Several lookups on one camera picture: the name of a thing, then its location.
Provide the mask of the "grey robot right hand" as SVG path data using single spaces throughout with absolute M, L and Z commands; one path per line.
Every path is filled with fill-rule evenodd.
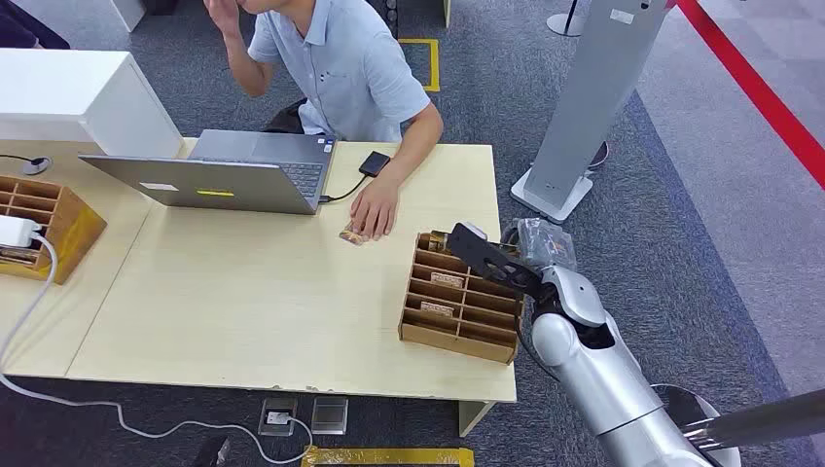
M 516 245 L 520 258 L 535 268 L 559 266 L 577 270 L 572 236 L 546 219 L 514 219 L 502 233 L 501 240 Z

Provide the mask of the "person's right hand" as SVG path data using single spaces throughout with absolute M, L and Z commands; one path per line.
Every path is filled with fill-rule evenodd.
M 235 0 L 203 0 L 203 5 L 224 36 L 240 35 L 239 10 Z

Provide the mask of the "person's left hand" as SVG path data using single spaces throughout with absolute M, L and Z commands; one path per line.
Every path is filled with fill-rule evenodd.
M 379 239 L 391 233 L 396 217 L 400 183 L 376 178 L 352 202 L 351 230 L 363 237 Z

